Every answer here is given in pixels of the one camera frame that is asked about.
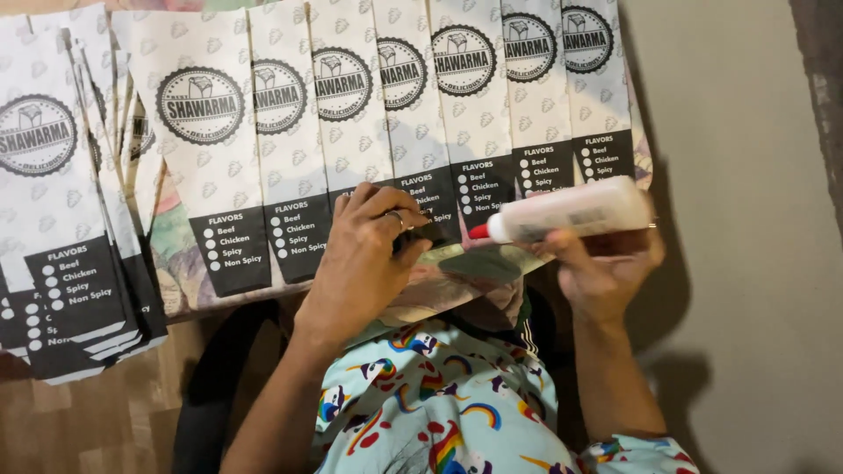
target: ring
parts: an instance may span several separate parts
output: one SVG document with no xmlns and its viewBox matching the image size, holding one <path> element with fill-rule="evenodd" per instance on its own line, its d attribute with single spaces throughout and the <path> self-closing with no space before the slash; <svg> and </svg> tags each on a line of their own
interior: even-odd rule
<svg viewBox="0 0 843 474">
<path fill-rule="evenodd" d="M 401 218 L 401 214 L 398 211 L 393 209 L 388 213 L 384 214 L 384 216 L 395 216 L 395 218 L 398 219 L 399 224 L 401 224 L 401 229 L 404 229 L 404 219 Z"/>
</svg>

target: white glue bottle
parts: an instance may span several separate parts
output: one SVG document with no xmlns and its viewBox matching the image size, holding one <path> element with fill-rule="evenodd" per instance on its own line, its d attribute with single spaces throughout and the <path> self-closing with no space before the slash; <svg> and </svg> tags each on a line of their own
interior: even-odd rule
<svg viewBox="0 0 843 474">
<path fill-rule="evenodd" d="M 472 239 L 491 237 L 498 244 L 541 242 L 555 229 L 574 229 L 580 237 L 646 229 L 652 222 L 647 199 L 628 176 L 615 176 L 509 202 L 472 229 Z"/>
</svg>

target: person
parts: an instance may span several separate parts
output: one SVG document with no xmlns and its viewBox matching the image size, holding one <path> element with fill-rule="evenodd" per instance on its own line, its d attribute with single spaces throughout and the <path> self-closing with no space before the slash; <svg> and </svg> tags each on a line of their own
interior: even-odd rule
<svg viewBox="0 0 843 474">
<path fill-rule="evenodd" d="M 667 473 L 699 471 L 667 437 L 624 327 L 626 306 L 664 255 L 647 247 L 591 257 L 570 230 L 540 244 L 561 261 L 573 309 L 577 384 L 596 443 L 580 455 L 557 437 L 556 393 L 524 347 L 431 319 L 346 344 L 377 318 L 429 250 L 393 240 L 427 224 L 395 188 L 362 183 L 336 200 L 313 287 L 275 372 L 226 453 L 221 472 Z"/>
</svg>

